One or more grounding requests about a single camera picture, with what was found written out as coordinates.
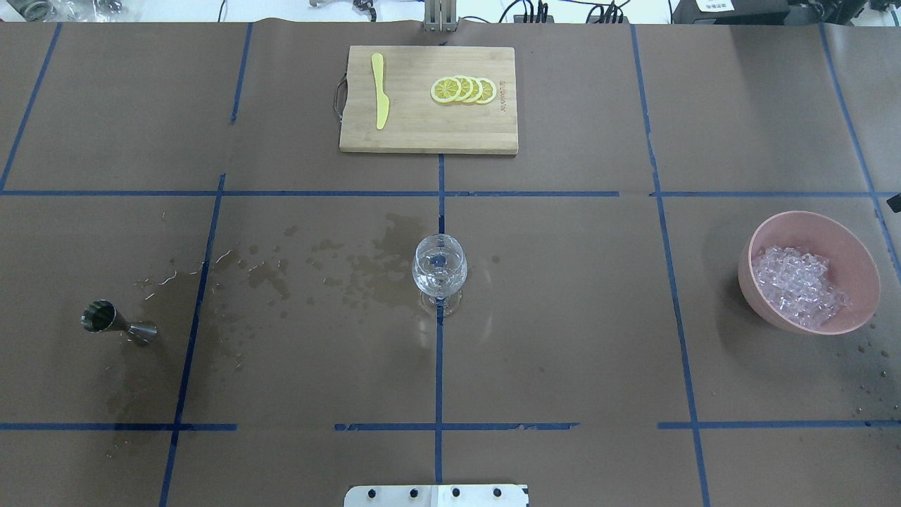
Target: knife handle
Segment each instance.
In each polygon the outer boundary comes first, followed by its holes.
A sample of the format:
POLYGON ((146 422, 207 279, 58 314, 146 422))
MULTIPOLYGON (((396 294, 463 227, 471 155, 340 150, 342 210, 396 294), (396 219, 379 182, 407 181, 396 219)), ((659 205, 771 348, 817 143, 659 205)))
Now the knife handle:
POLYGON ((372 74, 376 77, 376 93, 384 93, 382 79, 385 78, 385 59, 382 57, 382 53, 372 54, 372 74))

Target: sliced lemon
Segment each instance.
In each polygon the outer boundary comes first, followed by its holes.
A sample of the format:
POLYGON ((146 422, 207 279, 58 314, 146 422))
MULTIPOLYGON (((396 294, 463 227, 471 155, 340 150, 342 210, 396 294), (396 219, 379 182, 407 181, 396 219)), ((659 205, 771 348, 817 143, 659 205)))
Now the sliced lemon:
POLYGON ((472 91, 469 92, 469 95, 462 100, 465 104, 472 104, 477 101, 479 97, 482 97, 482 82, 480 78, 469 78, 472 81, 472 91))
POLYGON ((478 85, 481 88, 481 93, 476 99, 476 104, 487 104, 495 99, 495 95, 497 95, 497 86, 495 86, 495 82, 491 79, 487 78, 478 78, 478 85))
POLYGON ((469 76, 460 76, 460 75, 454 76, 454 78, 460 82, 460 86, 462 88, 462 90, 460 91, 460 96, 455 98, 454 102, 463 102, 464 100, 469 98, 470 95, 472 95, 473 79, 469 76))
POLYGON ((457 100, 463 85, 457 78, 440 78, 432 85, 432 100, 439 104, 448 104, 457 100))

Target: yellow knife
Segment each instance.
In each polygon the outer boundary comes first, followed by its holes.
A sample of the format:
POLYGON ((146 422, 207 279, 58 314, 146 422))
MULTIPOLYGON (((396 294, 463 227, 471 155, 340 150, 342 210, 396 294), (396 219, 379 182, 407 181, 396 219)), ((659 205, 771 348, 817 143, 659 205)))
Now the yellow knife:
POLYGON ((385 57, 382 53, 373 53, 372 55, 372 74, 376 77, 376 128, 382 130, 385 128, 385 122, 388 119, 388 108, 391 101, 385 95, 384 79, 385 79, 385 57))

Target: wooden cutting board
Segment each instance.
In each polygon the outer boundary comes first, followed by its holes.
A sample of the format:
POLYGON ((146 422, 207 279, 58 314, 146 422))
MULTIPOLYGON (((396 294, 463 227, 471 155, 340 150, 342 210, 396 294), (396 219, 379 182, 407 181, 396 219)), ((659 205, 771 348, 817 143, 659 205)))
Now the wooden cutting board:
POLYGON ((513 48, 350 46, 342 152, 516 154, 516 66, 513 48), (385 128, 376 129, 372 54, 385 58, 391 100, 385 128), (438 104, 432 83, 455 75, 489 78, 497 96, 485 105, 438 104))

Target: white floor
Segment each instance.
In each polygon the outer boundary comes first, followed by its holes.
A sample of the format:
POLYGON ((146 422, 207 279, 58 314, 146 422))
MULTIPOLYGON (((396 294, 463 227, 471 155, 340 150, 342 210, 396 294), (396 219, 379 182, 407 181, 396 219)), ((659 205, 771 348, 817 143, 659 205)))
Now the white floor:
MULTIPOLYGON (((215 21, 219 14, 221 0, 122 0, 123 3, 140 9, 140 21, 145 22, 206 22, 215 21)), ((509 0, 458 0, 459 16, 479 16, 496 21, 509 4, 509 0)), ((549 14, 556 23, 583 23, 590 5, 567 0, 549 0, 549 14)), ((673 8, 678 0, 673 0, 673 8)), ((416 0, 375 0, 379 21, 421 20, 423 3, 416 0)), ((512 14, 519 14, 522 7, 510 10, 505 22, 513 21, 512 14)), ((623 8, 631 23, 667 23, 669 7, 664 0, 632 0, 623 8)), ((263 18, 282 18, 292 21, 361 21, 369 16, 355 9, 351 0, 329 0, 318 7, 310 6, 307 0, 226 0, 223 20, 226 22, 258 21, 263 18)), ((0 19, 22 21, 22 17, 5 1, 0 1, 0 19)), ((880 13, 864 9, 854 20, 860 26, 895 26, 890 13, 880 13)))

